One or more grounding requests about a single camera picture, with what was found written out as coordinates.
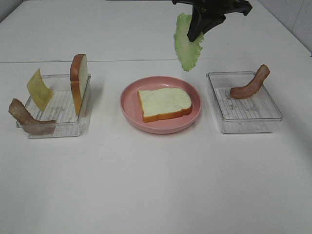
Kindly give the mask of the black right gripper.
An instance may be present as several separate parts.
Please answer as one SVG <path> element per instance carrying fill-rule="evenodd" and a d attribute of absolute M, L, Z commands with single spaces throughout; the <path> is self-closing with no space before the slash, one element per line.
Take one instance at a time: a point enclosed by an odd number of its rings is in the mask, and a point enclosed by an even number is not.
<path fill-rule="evenodd" d="M 195 41 L 198 36 L 222 24 L 229 13 L 248 15 L 252 6 L 247 0 L 172 0 L 173 4 L 193 5 L 192 17 L 187 37 Z"/>

